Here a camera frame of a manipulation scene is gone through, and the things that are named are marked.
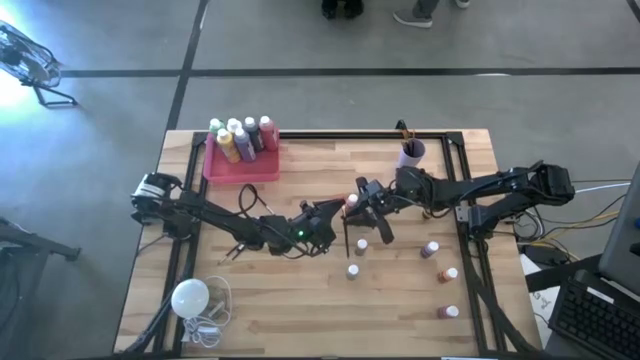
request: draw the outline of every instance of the concrete floor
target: concrete floor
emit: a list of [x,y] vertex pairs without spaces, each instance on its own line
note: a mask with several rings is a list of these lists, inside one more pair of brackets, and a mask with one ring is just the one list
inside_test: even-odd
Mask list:
[[[390,12],[412,0],[365,0],[327,22],[317,0],[211,0],[194,68],[482,68],[640,66],[640,23],[624,0],[449,1],[430,31]],[[0,0],[0,19],[73,70],[179,69],[198,0]],[[34,356],[105,355],[140,227],[129,194],[155,168],[177,77],[64,79],[81,106],[46,110],[0,73],[0,215],[83,248],[51,258],[39,289]],[[178,129],[213,116],[270,114],[282,128],[489,128],[501,167],[568,167],[578,188],[629,179],[640,160],[638,76],[278,77],[190,79]],[[624,189],[578,195],[544,217],[597,213]],[[609,227],[573,232],[578,256]]]

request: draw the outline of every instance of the red tray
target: red tray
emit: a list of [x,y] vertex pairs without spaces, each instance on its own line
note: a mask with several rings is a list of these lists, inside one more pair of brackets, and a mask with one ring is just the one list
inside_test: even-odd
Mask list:
[[256,161],[232,164],[216,144],[213,135],[207,135],[204,177],[214,184],[245,184],[276,181],[280,178],[280,150],[256,153]]

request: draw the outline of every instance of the keyboard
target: keyboard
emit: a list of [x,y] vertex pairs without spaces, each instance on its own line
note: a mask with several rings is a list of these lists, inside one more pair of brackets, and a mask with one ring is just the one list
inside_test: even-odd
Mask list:
[[640,304],[584,270],[560,287],[549,327],[607,359],[640,360]]

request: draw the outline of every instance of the fan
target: fan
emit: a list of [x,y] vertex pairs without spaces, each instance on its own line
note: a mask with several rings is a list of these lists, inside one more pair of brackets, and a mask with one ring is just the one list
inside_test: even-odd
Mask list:
[[[53,90],[60,84],[60,63],[46,47],[0,20],[0,68],[30,86],[43,106],[77,105],[72,96]],[[46,101],[42,90],[68,100]]]

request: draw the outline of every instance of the small bottle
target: small bottle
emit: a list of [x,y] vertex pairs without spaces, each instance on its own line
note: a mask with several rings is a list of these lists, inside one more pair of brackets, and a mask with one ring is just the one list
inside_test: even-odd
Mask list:
[[236,145],[233,143],[233,136],[227,130],[218,130],[216,142],[230,163],[234,164],[240,161],[240,154],[238,153],[238,149],[236,149]]
[[435,241],[429,241],[429,243],[425,245],[422,250],[420,250],[420,255],[422,255],[423,258],[427,259],[431,255],[435,254],[438,249],[440,249],[440,244]]
[[445,271],[438,273],[438,280],[443,284],[457,277],[458,277],[458,270],[456,268],[449,268]]
[[359,272],[360,268],[358,268],[358,265],[349,265],[347,268],[347,279],[355,280]]
[[460,315],[460,310],[455,305],[447,305],[438,309],[440,319],[453,319]]
[[238,152],[240,152],[242,160],[247,162],[256,161],[256,152],[253,150],[251,139],[244,129],[239,128],[236,130],[236,136],[233,137],[233,141],[236,143],[236,147],[238,148]]
[[268,116],[260,118],[260,133],[262,134],[262,141],[264,141],[264,147],[267,151],[278,150],[278,133],[276,132],[276,126]]
[[236,130],[241,128],[242,128],[242,123],[240,122],[240,120],[236,118],[231,118],[229,119],[229,121],[227,121],[227,131],[229,133],[235,134]]
[[218,136],[218,130],[220,129],[224,129],[224,124],[222,123],[222,121],[216,118],[213,118],[211,119],[211,121],[209,121],[209,132],[213,136]]
[[347,205],[347,208],[354,207],[357,203],[358,195],[356,194],[349,195],[349,197],[347,197],[347,200],[345,201],[345,205]]
[[358,240],[358,242],[356,243],[356,255],[358,256],[364,255],[364,252],[367,251],[368,246],[369,246],[369,243],[367,243],[367,240],[365,239]]
[[262,134],[260,134],[260,128],[256,124],[256,119],[248,117],[244,119],[244,130],[249,134],[251,138],[251,144],[256,152],[264,150],[264,143],[262,142]]

